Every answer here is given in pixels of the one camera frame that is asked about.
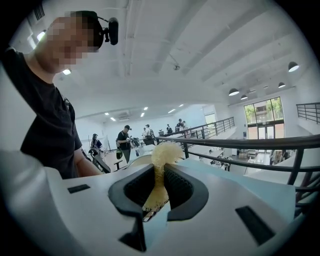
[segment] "black t-shirt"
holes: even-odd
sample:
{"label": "black t-shirt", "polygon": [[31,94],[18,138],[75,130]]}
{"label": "black t-shirt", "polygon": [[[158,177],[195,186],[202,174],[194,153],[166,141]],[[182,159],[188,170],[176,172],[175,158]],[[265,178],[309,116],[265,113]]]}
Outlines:
{"label": "black t-shirt", "polygon": [[[118,134],[118,141],[125,141],[127,138],[129,138],[129,135],[127,133],[124,133],[123,131],[120,131]],[[129,143],[119,143],[120,144],[120,149],[122,150],[130,150],[130,144]]]}
{"label": "black t-shirt", "polygon": [[82,144],[74,108],[58,88],[30,70],[21,52],[8,50],[2,62],[12,83],[36,114],[20,150],[45,167],[57,169],[63,179],[78,177],[74,152]]}

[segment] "person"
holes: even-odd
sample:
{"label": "person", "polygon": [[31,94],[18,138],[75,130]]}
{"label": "person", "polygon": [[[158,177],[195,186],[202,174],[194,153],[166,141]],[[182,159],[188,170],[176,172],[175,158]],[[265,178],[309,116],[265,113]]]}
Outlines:
{"label": "person", "polygon": [[182,123],[182,119],[180,118],[179,122],[175,126],[175,131],[179,132],[180,131],[180,127],[183,127],[183,126],[184,126],[184,124]]}
{"label": "person", "polygon": [[81,151],[75,110],[53,84],[56,74],[69,69],[103,43],[94,11],[77,11],[56,18],[29,54],[8,47],[2,57],[12,84],[36,114],[20,150],[63,179],[101,175]]}
{"label": "person", "polygon": [[150,128],[149,124],[146,124],[145,126],[146,126],[146,129],[145,129],[145,140],[147,141],[147,144],[148,145],[150,145],[150,144],[155,145],[155,141],[154,141],[155,134],[154,134],[154,131]]}
{"label": "person", "polygon": [[131,143],[129,139],[128,132],[130,130],[130,126],[126,125],[122,131],[119,132],[117,137],[117,142],[119,143],[119,147],[123,152],[126,163],[130,161],[130,153],[131,153]]}
{"label": "person", "polygon": [[143,132],[142,132],[142,139],[143,139],[143,140],[146,139],[146,135],[147,135],[146,127],[143,127]]}
{"label": "person", "polygon": [[173,131],[172,131],[172,129],[171,129],[171,127],[170,127],[169,124],[167,124],[166,133],[167,133],[167,134],[172,134],[172,133],[173,133]]}
{"label": "person", "polygon": [[91,141],[91,148],[96,148],[99,156],[102,158],[103,157],[103,151],[101,149],[102,147],[102,143],[100,142],[100,140],[98,140],[98,134],[94,133],[92,135],[92,141]]}

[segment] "window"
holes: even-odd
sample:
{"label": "window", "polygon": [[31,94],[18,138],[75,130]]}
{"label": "window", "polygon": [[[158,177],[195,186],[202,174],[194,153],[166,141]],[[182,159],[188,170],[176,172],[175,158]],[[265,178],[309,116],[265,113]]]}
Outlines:
{"label": "window", "polygon": [[248,125],[284,119],[280,97],[245,105],[244,111]]}
{"label": "window", "polygon": [[244,111],[245,111],[246,123],[248,125],[257,123],[255,108],[253,104],[244,106]]}
{"label": "window", "polygon": [[274,120],[283,120],[284,113],[282,111],[282,104],[281,104],[280,97],[272,98],[271,104],[272,104],[272,109],[273,109]]}
{"label": "window", "polygon": [[256,126],[248,127],[248,139],[249,140],[258,139],[258,128]]}
{"label": "window", "polygon": [[248,139],[265,140],[285,137],[285,121],[280,97],[244,106]]}

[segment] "black slot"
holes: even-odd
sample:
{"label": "black slot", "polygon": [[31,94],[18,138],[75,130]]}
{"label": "black slot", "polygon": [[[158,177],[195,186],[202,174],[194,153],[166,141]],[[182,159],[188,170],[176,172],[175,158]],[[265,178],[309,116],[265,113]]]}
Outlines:
{"label": "black slot", "polygon": [[82,190],[87,190],[90,189],[90,187],[87,184],[83,184],[83,185],[79,185],[79,186],[73,186],[73,187],[69,187],[68,190],[70,192],[70,194],[76,193],[76,192],[80,192]]}
{"label": "black slot", "polygon": [[237,208],[235,211],[259,246],[275,235],[267,224],[249,206]]}

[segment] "floor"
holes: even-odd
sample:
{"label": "floor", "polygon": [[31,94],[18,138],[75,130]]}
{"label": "floor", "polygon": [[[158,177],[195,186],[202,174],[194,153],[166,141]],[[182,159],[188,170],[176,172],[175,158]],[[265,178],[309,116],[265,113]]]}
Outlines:
{"label": "floor", "polygon": [[[232,155],[231,158],[235,161],[248,163],[248,158],[239,158],[238,155]],[[258,153],[255,158],[251,158],[251,163],[260,164],[260,165],[269,165],[270,163],[270,154],[269,153]],[[245,167],[245,166],[237,166],[232,164],[230,166],[230,172],[239,174],[239,175],[248,175],[261,171],[258,168]]]}

